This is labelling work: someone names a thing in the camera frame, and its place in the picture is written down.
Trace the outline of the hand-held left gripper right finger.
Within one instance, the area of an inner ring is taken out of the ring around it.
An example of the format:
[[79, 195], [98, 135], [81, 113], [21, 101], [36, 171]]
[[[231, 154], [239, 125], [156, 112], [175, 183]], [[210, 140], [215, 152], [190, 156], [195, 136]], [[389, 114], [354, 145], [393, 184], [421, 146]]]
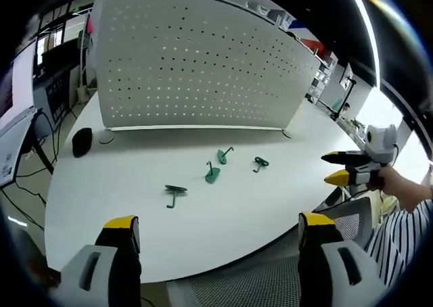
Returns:
[[386, 291], [378, 266], [353, 240], [344, 240], [324, 214], [298, 219], [301, 306], [374, 306]]

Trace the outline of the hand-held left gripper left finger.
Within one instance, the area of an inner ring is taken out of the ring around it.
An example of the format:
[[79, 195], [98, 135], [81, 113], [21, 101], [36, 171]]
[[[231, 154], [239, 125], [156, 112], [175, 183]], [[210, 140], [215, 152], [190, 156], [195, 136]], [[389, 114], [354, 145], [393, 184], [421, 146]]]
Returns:
[[60, 306], [140, 306], [139, 219], [108, 221], [61, 270]]

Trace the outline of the person's right hand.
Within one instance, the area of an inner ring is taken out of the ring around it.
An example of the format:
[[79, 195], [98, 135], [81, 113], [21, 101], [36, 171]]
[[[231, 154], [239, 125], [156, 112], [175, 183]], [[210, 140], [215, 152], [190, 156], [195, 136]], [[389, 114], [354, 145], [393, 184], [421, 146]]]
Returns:
[[381, 190], [386, 195], [403, 198], [405, 194], [405, 178], [390, 165], [381, 167], [377, 177], [367, 184], [368, 190]]

